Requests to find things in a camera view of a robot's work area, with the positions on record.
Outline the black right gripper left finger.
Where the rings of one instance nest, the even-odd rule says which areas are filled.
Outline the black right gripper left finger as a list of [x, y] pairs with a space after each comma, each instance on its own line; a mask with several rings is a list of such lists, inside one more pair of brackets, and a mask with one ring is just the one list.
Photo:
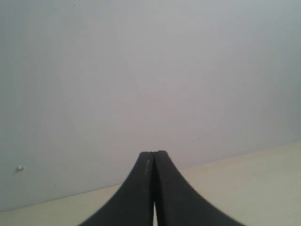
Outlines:
[[154, 153], [141, 152], [117, 192], [82, 226], [151, 226]]

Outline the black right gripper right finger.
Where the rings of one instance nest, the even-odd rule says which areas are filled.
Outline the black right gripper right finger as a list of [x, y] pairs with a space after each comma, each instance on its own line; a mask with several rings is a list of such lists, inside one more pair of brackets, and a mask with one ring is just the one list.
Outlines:
[[186, 181], [166, 151], [154, 153], [154, 202], [159, 226], [240, 226]]

